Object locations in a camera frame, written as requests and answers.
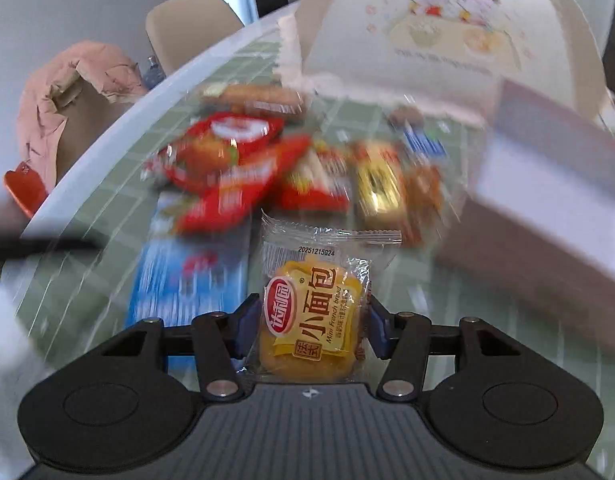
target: water bottle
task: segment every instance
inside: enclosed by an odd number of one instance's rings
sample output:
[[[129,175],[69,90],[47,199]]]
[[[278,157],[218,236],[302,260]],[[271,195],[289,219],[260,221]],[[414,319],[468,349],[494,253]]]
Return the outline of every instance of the water bottle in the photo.
[[[156,56],[150,56],[148,60],[149,69],[143,75],[143,84],[147,86],[148,90],[151,90],[163,79],[165,79],[165,74],[162,72],[161,66],[158,64],[158,59],[156,59]]]

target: table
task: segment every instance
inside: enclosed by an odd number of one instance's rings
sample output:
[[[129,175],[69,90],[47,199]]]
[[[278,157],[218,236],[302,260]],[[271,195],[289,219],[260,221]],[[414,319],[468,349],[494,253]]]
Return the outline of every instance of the table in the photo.
[[[100,259],[44,256],[22,264],[10,262],[5,267],[0,315],[11,317],[15,309],[26,329],[22,335],[15,334],[13,325],[8,332],[7,337],[17,338],[21,349],[11,359],[6,376],[25,377],[20,387],[5,384],[9,392],[14,389],[20,398],[53,367],[66,364],[122,329],[135,267],[156,205],[156,194],[140,180],[142,161],[188,127],[197,106],[184,97],[203,79],[271,80],[278,52],[275,22],[291,11],[283,9],[243,29],[167,78],[101,136],[34,216],[26,234],[94,227],[110,235],[111,242]],[[321,129],[326,138],[390,135],[385,110],[379,106],[335,100],[322,100],[319,105],[323,107]],[[451,121],[437,121],[431,127],[446,136],[448,152],[460,163],[469,147],[470,130]],[[258,242],[254,237],[248,282],[251,292],[260,292],[262,286]],[[520,306],[505,292],[459,270],[435,267],[430,258],[430,253],[399,252],[374,280],[374,294],[393,312],[415,310],[438,324],[457,324],[463,316],[482,317],[588,383],[606,411],[590,465],[607,478],[615,478],[615,356]],[[26,336],[34,342],[34,349]],[[384,365],[369,360],[366,380],[375,383]],[[452,372],[453,360],[431,358],[426,387]]]

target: snack bag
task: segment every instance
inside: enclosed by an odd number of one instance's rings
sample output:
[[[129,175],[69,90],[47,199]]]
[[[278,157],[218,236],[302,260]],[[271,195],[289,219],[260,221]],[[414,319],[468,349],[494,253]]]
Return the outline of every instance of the snack bag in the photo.
[[[286,262],[265,288],[258,352],[286,380],[337,381],[356,362],[365,288],[354,273],[309,258]]]
[[[383,140],[354,146],[358,202],[364,223],[370,228],[395,228],[407,216],[405,182],[398,149]]]
[[[142,178],[171,182],[201,195],[217,183],[221,173],[269,144],[283,126],[280,119],[214,114],[145,161]]]
[[[265,214],[262,231],[263,313],[246,370],[258,380],[349,378],[363,360],[371,267],[389,264],[400,233],[308,227]]]
[[[284,210],[347,211],[351,183],[347,153],[318,140],[280,184],[276,205]]]
[[[400,228],[404,242],[418,247],[423,243],[423,233],[435,227],[441,218],[447,153],[439,140],[425,134],[423,115],[417,108],[397,108],[389,120],[399,132],[405,151],[403,179],[407,190],[407,217],[401,221]]]
[[[239,156],[258,152],[283,130],[282,119],[261,119],[243,114],[220,112],[193,124],[186,135],[213,136],[235,148]]]
[[[311,143],[311,136],[293,136],[245,157],[241,164],[221,174],[203,197],[191,202],[178,218],[175,231],[224,231],[238,224],[274,182],[292,169]]]
[[[210,83],[199,86],[195,92],[203,104],[256,117],[300,121],[309,107],[303,94],[277,85]]]

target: red logo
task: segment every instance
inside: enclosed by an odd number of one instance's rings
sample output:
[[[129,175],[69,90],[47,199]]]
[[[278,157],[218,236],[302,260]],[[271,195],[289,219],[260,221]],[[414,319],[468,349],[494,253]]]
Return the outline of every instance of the red logo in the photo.
[[[294,287],[285,278],[274,278],[265,288],[265,321],[270,332],[281,335],[289,332],[296,316]]]
[[[190,256],[183,263],[183,274],[194,274],[195,272],[205,272],[218,261],[218,255],[214,251],[204,254]]]

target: red snack bag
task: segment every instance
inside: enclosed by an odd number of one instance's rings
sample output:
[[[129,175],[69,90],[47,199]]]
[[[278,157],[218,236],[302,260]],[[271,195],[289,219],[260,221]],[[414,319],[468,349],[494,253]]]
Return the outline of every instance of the red snack bag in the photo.
[[[175,230],[223,231],[238,224],[311,144],[308,135],[294,136],[245,158],[223,173],[218,184],[178,218]]]
[[[280,133],[283,124],[280,119],[214,114],[150,157],[143,167],[143,177],[155,176],[202,195],[217,183],[221,173],[265,147]]]
[[[280,184],[276,203],[286,210],[347,211],[350,195],[347,154],[317,141]]]
[[[242,114],[221,112],[190,126],[187,136],[207,134],[223,140],[238,150],[239,156],[258,152],[283,130],[283,119],[259,119]]]

